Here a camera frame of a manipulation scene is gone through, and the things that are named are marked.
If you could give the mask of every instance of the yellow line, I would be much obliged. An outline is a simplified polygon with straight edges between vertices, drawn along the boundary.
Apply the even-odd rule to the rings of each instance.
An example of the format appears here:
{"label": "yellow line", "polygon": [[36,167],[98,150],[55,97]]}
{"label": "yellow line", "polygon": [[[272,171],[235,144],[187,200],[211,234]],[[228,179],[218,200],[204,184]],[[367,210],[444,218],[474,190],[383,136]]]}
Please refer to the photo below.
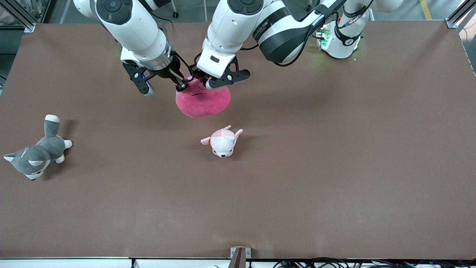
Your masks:
{"label": "yellow line", "polygon": [[423,9],[423,14],[425,15],[425,19],[432,20],[430,10],[428,9],[428,5],[426,4],[426,0],[420,0],[421,8]]}

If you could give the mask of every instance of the plush toy tail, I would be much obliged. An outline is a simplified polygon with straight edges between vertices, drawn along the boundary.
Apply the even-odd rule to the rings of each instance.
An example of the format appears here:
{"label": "plush toy tail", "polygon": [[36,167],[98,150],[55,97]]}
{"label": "plush toy tail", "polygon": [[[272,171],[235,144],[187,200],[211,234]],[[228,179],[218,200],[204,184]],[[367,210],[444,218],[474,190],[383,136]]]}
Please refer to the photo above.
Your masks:
{"label": "plush toy tail", "polygon": [[54,137],[60,129],[60,118],[56,115],[48,114],[45,117],[45,137]]}

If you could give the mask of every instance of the black cable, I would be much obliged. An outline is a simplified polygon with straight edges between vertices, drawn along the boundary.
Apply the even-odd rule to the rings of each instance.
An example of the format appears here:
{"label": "black cable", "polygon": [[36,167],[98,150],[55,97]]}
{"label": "black cable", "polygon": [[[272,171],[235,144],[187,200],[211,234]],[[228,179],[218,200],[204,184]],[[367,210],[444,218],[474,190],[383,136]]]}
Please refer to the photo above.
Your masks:
{"label": "black cable", "polygon": [[174,23],[173,23],[171,20],[169,20],[169,19],[164,19],[164,18],[162,18],[162,17],[157,16],[157,15],[154,14],[154,13],[151,13],[151,15],[154,16],[154,17],[156,17],[157,19],[161,19],[161,20],[163,20],[163,21],[170,21],[170,23],[171,23],[172,25],[174,25]]}
{"label": "black cable", "polygon": [[443,268],[446,268],[446,267],[456,268],[453,264],[447,263],[447,262],[444,262],[444,261],[434,260],[433,262],[439,264]]}
{"label": "black cable", "polygon": [[324,37],[318,37],[318,36],[314,36],[314,34],[313,34],[313,35],[311,35],[311,36],[312,36],[312,37],[314,37],[314,38],[316,38],[316,39],[318,39],[318,40],[325,40],[325,38],[324,38]]}
{"label": "black cable", "polygon": [[288,67],[290,66],[291,64],[295,63],[299,56],[301,55],[301,53],[304,51],[304,47],[306,46],[306,42],[307,42],[307,37],[309,35],[309,33],[311,32],[311,28],[312,28],[312,25],[309,25],[309,29],[307,30],[306,32],[306,35],[304,37],[304,41],[303,41],[303,44],[302,44],[302,47],[301,49],[299,50],[299,52],[297,53],[296,57],[289,63],[286,63],[286,64],[280,64],[280,63],[277,63],[277,62],[273,62],[275,65],[279,66],[279,67]]}
{"label": "black cable", "polygon": [[344,260],[344,259],[337,259],[340,262],[343,262],[346,264],[347,268],[350,268],[349,264]]}
{"label": "black cable", "polygon": [[195,63],[195,65],[197,65],[197,59],[198,57],[200,57],[200,55],[202,54],[202,52],[198,53],[195,58],[193,59],[193,63]]}
{"label": "black cable", "polygon": [[474,260],[475,259],[470,260],[468,262],[459,261],[459,264],[462,264],[462,266],[466,266],[467,268],[471,268],[471,265],[469,265],[469,263],[473,262]]}
{"label": "black cable", "polygon": [[365,262],[370,261],[371,264],[374,264],[373,266],[369,268],[408,268],[408,266],[403,265],[403,264],[396,264],[396,263],[391,263],[388,261],[380,260],[380,259],[365,259],[360,261],[359,267],[362,268]]}
{"label": "black cable", "polygon": [[337,268],[335,266],[335,264],[337,264],[337,266],[339,268],[343,267],[340,263],[339,263],[339,260],[338,259],[332,259],[332,258],[314,258],[312,259],[313,262],[323,262],[324,264],[322,264],[321,266],[319,266],[318,268],[323,268],[324,266],[326,265],[331,265],[333,268]]}
{"label": "black cable", "polygon": [[339,268],[344,268],[344,266],[341,263],[345,263],[347,268],[349,268],[349,264],[347,264],[344,260],[339,260],[339,259],[334,259],[334,258],[321,258],[324,260],[328,260],[329,262],[333,262],[339,266]]}
{"label": "black cable", "polygon": [[304,268],[304,266],[300,263],[300,262],[292,262],[294,264],[296,264],[296,268]]}
{"label": "black cable", "polygon": [[250,47],[250,48],[240,48],[240,50],[242,50],[242,51],[248,51],[248,50],[252,50],[252,49],[257,48],[258,46],[259,46],[259,45],[256,44],[256,45],[254,45],[254,46],[252,46],[252,47]]}
{"label": "black cable", "polygon": [[184,81],[186,82],[191,82],[193,80],[193,71],[192,71],[192,68],[190,68],[190,66],[185,62],[184,59],[182,59],[182,57],[177,53],[175,52],[175,54],[177,55],[177,57],[183,62],[183,64],[185,64],[188,68],[188,71],[190,72],[190,75],[192,76],[192,78],[190,78],[190,80],[187,80],[185,79],[185,77],[183,78]]}
{"label": "black cable", "polygon": [[[364,13],[370,8],[370,5],[371,5],[373,2],[374,2],[374,0],[371,0],[371,1],[370,1],[370,3],[365,7],[365,10],[362,12],[362,14],[364,14]],[[346,23],[344,23],[344,26],[339,27],[339,23],[337,22],[337,19],[339,18],[339,14],[338,14],[336,11],[332,12],[332,14],[334,14],[334,13],[337,14],[337,17],[336,17],[336,27],[337,27],[338,29],[342,29],[342,28],[347,27],[348,25],[346,25],[346,24],[347,24],[349,21],[351,21],[351,20],[353,19],[353,18],[351,18],[351,19],[348,20]]]}

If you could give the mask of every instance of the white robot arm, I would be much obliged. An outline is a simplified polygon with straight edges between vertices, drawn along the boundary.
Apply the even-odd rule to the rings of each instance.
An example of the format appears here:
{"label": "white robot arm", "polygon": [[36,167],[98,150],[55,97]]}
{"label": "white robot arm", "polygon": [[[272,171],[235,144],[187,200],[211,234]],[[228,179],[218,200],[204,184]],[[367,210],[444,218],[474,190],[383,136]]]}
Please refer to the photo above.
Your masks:
{"label": "white robot arm", "polygon": [[288,66],[294,61],[280,63],[300,54],[307,39],[344,2],[325,0],[297,21],[282,0],[220,0],[197,67],[213,77],[224,76],[236,52],[251,34],[267,60]]}
{"label": "white robot arm", "polygon": [[122,45],[120,59],[142,94],[153,96],[148,80],[155,75],[170,78],[178,91],[188,87],[190,81],[180,72],[181,57],[150,15],[170,0],[73,1],[83,15],[98,19]]}
{"label": "white robot arm", "polygon": [[396,10],[403,0],[347,0],[340,21],[329,24],[329,35],[320,42],[322,50],[337,59],[349,57],[357,49],[360,34],[369,20],[368,9],[390,13]]}

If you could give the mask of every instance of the plush toy paw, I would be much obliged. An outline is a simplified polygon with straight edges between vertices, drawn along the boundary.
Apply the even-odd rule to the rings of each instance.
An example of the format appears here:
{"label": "plush toy paw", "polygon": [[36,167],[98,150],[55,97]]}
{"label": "plush toy paw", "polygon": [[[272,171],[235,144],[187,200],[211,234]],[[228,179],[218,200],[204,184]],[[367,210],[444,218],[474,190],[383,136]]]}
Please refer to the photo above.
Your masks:
{"label": "plush toy paw", "polygon": [[58,159],[55,160],[57,164],[64,162],[64,155],[60,156]]}
{"label": "plush toy paw", "polygon": [[64,147],[65,149],[70,149],[73,147],[73,142],[71,140],[64,140]]}

